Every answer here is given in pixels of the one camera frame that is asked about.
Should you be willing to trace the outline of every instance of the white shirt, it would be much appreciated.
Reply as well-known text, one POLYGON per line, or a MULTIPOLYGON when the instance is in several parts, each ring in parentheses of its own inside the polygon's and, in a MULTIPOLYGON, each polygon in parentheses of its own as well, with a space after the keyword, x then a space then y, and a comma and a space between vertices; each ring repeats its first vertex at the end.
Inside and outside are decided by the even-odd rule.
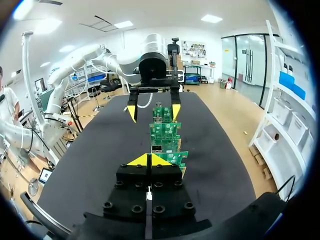
POLYGON ((15 106, 19 102, 16 94, 10 87, 2 87, 0 96, 5 95, 5 98, 0 103, 0 119, 6 123, 17 125, 14 121, 15 106))

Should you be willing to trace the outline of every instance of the black work surface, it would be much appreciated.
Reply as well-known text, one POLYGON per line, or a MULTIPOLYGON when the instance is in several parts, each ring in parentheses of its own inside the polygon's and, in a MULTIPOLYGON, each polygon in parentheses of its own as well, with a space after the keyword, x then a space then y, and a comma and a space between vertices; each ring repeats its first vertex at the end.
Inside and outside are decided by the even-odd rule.
MULTIPOLYGON (((70 229, 84 221, 84 212, 102 216, 120 164, 150 152, 152 107, 156 102, 171 104, 169 93, 153 94, 150 106, 139 108, 133 123, 129 112, 123 112, 128 99, 114 97, 93 118, 43 188, 38 204, 70 229)), ((141 94, 139 105, 148 99, 149 94, 141 94)), ((207 106, 195 93, 180 93, 180 99, 178 134, 181 150, 189 151, 183 182, 195 204, 196 219, 210 219, 214 226, 253 202, 255 192, 241 158, 207 106)))

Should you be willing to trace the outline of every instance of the glass door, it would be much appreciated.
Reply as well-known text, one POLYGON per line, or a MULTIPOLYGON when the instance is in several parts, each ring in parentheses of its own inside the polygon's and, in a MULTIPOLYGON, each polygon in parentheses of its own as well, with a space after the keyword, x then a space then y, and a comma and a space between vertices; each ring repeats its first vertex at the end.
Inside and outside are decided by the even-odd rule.
POLYGON ((235 84, 236 74, 236 41, 235 37, 222 39, 222 79, 232 78, 232 86, 235 84))
POLYGON ((264 36, 237 36, 236 43, 238 61, 235 89, 260 105, 266 71, 264 36))

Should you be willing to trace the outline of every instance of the glass wall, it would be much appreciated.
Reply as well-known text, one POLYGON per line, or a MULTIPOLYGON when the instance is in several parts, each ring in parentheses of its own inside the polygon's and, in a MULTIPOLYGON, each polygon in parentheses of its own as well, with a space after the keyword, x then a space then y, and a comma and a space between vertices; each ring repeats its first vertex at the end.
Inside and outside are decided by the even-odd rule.
POLYGON ((271 80, 271 49, 267 34, 222 39, 222 78, 227 80, 229 77, 234 79, 234 89, 265 107, 271 80))
POLYGON ((236 42, 235 37, 222 39, 222 78, 227 80, 229 77, 235 78, 236 74, 236 42))

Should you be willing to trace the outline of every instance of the person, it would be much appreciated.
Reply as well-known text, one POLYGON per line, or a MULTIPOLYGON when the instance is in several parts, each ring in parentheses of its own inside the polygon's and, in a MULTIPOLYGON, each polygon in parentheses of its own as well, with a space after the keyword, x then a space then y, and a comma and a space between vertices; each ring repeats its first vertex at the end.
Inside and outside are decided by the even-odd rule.
MULTIPOLYGON (((3 74, 3 68, 0 66, 0 120, 5 121, 6 123, 14 124, 18 127, 23 127, 19 122, 19 100, 10 87, 2 86, 3 74)), ((0 155, 4 153, 3 148, 3 144, 0 144, 0 155)), ((36 173, 41 172, 25 151, 19 152, 19 150, 13 146, 10 147, 10 150, 17 157, 17 160, 21 163, 21 165, 24 167, 28 165, 36 173)))

